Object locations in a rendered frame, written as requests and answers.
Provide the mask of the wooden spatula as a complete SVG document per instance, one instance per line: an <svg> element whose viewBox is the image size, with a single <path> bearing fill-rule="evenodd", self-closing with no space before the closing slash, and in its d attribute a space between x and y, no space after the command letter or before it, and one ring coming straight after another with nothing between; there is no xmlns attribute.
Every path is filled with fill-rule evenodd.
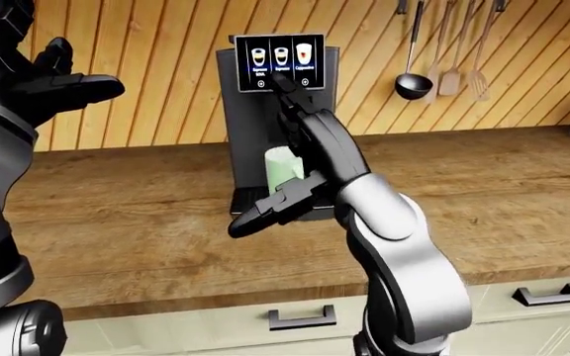
<svg viewBox="0 0 570 356"><path fill-rule="evenodd" d="M463 50L463 44L465 42L467 32L469 29L470 22L474 14L476 0L468 0L467 8L464 15L464 20L462 24L461 31L458 37L458 44L456 52L452 61L451 67L446 70L441 76L441 81L438 88L438 94L443 97L454 96L458 93L460 87L460 72L459 72L459 61L460 55Z"/></svg>

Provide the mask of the black wall hook rail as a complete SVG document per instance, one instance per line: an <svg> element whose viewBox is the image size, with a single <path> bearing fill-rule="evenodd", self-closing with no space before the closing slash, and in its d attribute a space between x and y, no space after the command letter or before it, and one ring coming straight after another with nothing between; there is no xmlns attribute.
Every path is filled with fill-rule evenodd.
<svg viewBox="0 0 570 356"><path fill-rule="evenodd" d="M497 13L503 13L506 11L509 0L494 0L494 11ZM395 9L395 14L404 15L408 12L408 0L397 0L397 8Z"/></svg>

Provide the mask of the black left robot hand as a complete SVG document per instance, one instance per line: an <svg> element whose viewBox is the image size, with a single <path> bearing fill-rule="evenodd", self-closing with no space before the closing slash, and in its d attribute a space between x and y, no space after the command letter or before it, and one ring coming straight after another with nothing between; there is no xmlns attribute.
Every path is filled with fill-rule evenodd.
<svg viewBox="0 0 570 356"><path fill-rule="evenodd" d="M34 0L0 0L0 106L31 127L61 112L84 109L125 93L116 76L73 71L73 47L53 38L33 60L18 46L35 20Z"/></svg>

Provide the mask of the pale green cup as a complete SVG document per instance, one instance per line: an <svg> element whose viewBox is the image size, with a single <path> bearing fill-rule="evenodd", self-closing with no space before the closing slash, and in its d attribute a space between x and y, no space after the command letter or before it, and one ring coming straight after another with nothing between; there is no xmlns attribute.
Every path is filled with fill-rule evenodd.
<svg viewBox="0 0 570 356"><path fill-rule="evenodd" d="M269 195L276 187L293 178L305 177L303 160L295 156L288 146L272 147L264 153L266 180Z"/></svg>

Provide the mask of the dark grey coffee machine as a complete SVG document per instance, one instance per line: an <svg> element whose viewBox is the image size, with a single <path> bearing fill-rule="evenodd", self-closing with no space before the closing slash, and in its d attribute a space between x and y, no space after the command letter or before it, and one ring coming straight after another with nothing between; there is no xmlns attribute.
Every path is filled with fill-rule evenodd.
<svg viewBox="0 0 570 356"><path fill-rule="evenodd" d="M320 109L336 105L339 49L321 33L236 35L232 47L216 52L235 190L233 217L269 195L264 153L284 146L280 106L269 88L272 73L301 84Z"/></svg>

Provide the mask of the wooden slotted turner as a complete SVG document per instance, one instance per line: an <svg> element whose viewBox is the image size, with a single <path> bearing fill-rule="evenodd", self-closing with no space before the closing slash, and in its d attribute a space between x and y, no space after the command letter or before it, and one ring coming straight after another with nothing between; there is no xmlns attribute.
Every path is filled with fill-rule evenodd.
<svg viewBox="0 0 570 356"><path fill-rule="evenodd" d="M477 52L475 55L472 70L468 73L468 86L472 91L473 99L476 102L488 100L489 95L487 79L481 71L481 58L484 51L484 46L489 37L492 25L494 23L499 0L492 0L490 12L488 14L481 38L478 43Z"/></svg>

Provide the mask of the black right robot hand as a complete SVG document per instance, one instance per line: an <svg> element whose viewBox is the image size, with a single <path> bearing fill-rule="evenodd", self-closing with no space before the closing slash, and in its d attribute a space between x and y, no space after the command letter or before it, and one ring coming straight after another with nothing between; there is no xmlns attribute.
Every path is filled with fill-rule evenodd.
<svg viewBox="0 0 570 356"><path fill-rule="evenodd" d="M280 106L277 123L292 153L302 159L305 176L282 183L235 218L228 227L232 238L293 222L311 212L316 201L335 201L347 183L370 172L348 130L333 112L317 107L303 85L278 72L268 83Z"/></svg>

